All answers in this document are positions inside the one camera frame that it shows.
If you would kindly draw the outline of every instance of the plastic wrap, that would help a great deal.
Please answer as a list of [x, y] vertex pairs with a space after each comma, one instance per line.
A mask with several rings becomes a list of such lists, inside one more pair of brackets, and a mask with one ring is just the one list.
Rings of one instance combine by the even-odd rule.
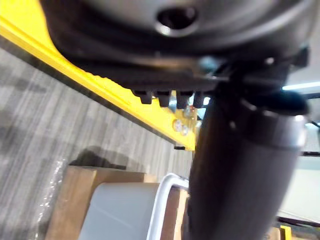
[[36, 227], [28, 240], [44, 240], [55, 207], [63, 175], [68, 163], [65, 159], [55, 161], [43, 187], [42, 197], [35, 212]]

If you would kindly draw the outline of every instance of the wall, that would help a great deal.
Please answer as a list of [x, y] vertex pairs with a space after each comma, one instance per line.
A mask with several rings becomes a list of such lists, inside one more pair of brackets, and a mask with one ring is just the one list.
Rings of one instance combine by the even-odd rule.
[[[311, 124], [304, 151], [320, 151], [319, 129]], [[299, 158], [278, 215], [320, 223], [320, 157]]]

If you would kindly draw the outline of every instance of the white plastic bin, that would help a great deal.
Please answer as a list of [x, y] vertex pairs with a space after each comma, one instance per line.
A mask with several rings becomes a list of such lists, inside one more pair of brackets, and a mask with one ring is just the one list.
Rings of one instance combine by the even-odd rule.
[[173, 186], [187, 190], [189, 181], [170, 173], [160, 184], [100, 184], [78, 240], [159, 240]]

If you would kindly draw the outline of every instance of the gray carpet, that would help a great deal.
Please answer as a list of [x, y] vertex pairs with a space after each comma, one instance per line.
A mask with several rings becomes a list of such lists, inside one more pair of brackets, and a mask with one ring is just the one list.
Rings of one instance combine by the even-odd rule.
[[1, 240], [44, 239], [69, 164], [189, 175], [191, 152], [66, 84], [74, 83], [0, 38]]

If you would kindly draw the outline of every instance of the yellow metal beam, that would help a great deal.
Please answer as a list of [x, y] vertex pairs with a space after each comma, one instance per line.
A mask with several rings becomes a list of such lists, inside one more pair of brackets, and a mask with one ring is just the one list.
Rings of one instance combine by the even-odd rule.
[[137, 119], [158, 130], [175, 142], [195, 149], [194, 127], [187, 136], [175, 132], [173, 121], [181, 113], [173, 114], [167, 108], [161, 108], [157, 99], [151, 105], [141, 104], [140, 99], [107, 78], [93, 76], [67, 61], [54, 47], [48, 34], [46, 20], [38, 0], [1, 0], [0, 34], [57, 69], [74, 81], [123, 109]]

